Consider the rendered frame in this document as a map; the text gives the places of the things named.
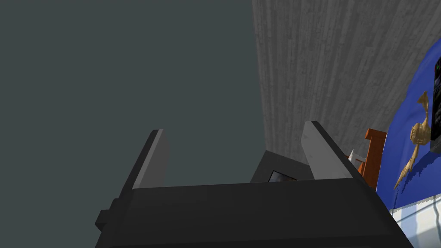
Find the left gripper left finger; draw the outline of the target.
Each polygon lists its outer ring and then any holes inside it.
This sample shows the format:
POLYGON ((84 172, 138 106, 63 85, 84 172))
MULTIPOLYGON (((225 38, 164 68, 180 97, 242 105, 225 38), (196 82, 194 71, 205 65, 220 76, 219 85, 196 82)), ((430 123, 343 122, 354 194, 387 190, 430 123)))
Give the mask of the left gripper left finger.
POLYGON ((163 187, 169 161, 165 130, 152 130, 127 177, 120 196, 132 189, 163 187))

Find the dark grey box with screen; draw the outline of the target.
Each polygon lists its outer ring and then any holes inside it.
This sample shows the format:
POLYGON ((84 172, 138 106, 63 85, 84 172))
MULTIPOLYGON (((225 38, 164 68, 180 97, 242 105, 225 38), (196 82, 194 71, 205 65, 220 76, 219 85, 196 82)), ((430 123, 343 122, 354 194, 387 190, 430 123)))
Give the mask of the dark grey box with screen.
POLYGON ((265 150, 252 183, 314 180, 309 165, 265 150))

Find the golden statue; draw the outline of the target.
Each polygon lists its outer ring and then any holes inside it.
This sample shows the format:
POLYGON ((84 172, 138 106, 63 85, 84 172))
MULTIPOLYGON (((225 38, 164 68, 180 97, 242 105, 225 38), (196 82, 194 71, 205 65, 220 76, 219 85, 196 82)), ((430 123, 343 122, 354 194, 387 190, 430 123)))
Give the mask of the golden statue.
POLYGON ((399 183, 403 180, 403 178, 406 176, 408 172, 412 170, 413 164, 416 161, 419 147, 420 145, 425 146, 430 142, 431 138, 431 128, 429 126, 429 98, 427 91, 425 91, 417 101, 418 104, 421 104, 425 111, 425 119, 422 123, 416 123, 414 126, 412 126, 410 131, 410 140, 413 144, 415 144, 415 149, 412 153, 411 158, 407 162, 407 164, 404 166, 396 184, 394 187, 394 190, 397 189, 399 183))

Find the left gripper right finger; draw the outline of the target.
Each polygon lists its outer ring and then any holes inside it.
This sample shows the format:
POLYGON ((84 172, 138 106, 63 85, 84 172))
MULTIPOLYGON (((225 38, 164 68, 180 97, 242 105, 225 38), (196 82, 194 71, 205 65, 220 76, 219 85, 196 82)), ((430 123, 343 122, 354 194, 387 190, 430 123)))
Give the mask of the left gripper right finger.
POLYGON ((361 174, 318 121, 306 121, 301 146, 316 180, 355 178, 361 174))

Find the black flat device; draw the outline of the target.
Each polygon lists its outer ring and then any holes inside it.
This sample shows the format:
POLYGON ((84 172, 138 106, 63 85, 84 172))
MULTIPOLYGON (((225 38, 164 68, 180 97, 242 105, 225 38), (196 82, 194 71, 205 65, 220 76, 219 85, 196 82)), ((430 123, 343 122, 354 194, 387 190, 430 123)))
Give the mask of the black flat device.
POLYGON ((435 64, 430 152, 441 154, 441 56, 435 64))

